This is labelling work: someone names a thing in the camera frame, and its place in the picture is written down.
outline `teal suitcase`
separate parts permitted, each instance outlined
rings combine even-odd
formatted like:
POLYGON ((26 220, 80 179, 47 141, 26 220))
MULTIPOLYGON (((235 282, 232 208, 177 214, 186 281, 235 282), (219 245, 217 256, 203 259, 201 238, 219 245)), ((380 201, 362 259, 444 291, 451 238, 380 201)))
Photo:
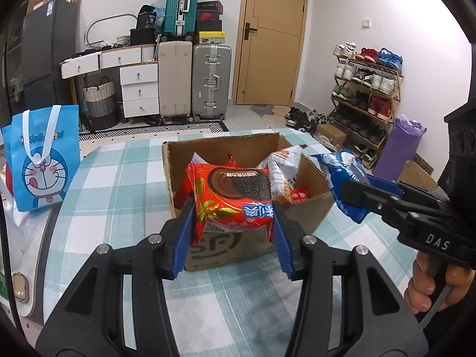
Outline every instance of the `teal suitcase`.
POLYGON ((167 0, 165 5, 164 34, 165 39, 185 38, 192 41, 195 33, 198 0, 167 0))

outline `tablecloth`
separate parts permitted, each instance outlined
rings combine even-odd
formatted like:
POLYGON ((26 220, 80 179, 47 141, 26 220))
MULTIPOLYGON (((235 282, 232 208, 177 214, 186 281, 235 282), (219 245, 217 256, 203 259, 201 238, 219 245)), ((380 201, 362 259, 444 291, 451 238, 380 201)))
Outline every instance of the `tablecloth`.
MULTIPOLYGON (((327 153, 309 134, 293 129, 248 130, 156 138, 104 145, 82 161, 61 207, 49 248, 44 286, 48 318, 77 271, 101 243, 134 245, 159 232, 171 218, 161 145, 182 140, 279 132, 304 153, 327 153)), ((315 235, 328 245, 352 249, 366 245, 401 292, 415 250, 397 242, 397 231, 371 214, 360 225, 334 205, 315 235)), ((170 322, 181 356, 276 357, 289 341, 300 282, 290 282, 275 253, 204 271, 181 272, 164 281, 170 322)), ((340 282, 334 277, 330 347, 338 345, 340 282)), ((124 280, 124 332, 135 347, 131 278, 124 280)))

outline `black cable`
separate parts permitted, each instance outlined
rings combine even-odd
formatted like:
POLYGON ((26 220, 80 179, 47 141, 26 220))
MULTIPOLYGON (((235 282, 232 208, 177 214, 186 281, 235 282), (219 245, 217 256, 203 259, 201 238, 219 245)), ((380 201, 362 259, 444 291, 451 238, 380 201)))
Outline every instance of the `black cable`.
POLYGON ((17 301, 13 292, 13 280, 11 278, 11 266, 10 266, 10 250, 8 248, 8 233, 7 222, 5 221, 5 211, 3 209, 3 202, 0 202, 0 238, 1 238, 1 251, 3 256, 3 271, 5 272, 5 281, 7 284, 8 301, 10 303, 11 316, 13 317, 13 323, 18 332, 25 337, 23 327, 21 326, 20 317, 18 316, 17 301))

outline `beige suitcase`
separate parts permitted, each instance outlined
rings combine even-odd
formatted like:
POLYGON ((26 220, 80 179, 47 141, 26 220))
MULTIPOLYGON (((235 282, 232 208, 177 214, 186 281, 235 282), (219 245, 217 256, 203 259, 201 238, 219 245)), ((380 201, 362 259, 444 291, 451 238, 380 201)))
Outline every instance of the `beige suitcase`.
POLYGON ((159 105, 162 117, 190 116, 192 43, 159 44, 159 105))

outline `blue doraemon bag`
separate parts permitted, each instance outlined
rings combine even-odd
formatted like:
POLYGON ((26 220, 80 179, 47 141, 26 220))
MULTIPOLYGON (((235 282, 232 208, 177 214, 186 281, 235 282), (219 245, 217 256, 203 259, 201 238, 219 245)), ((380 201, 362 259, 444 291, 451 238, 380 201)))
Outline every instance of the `blue doraemon bag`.
POLYGON ((2 131, 18 210, 63 201, 80 163, 78 106, 27 110, 2 131))

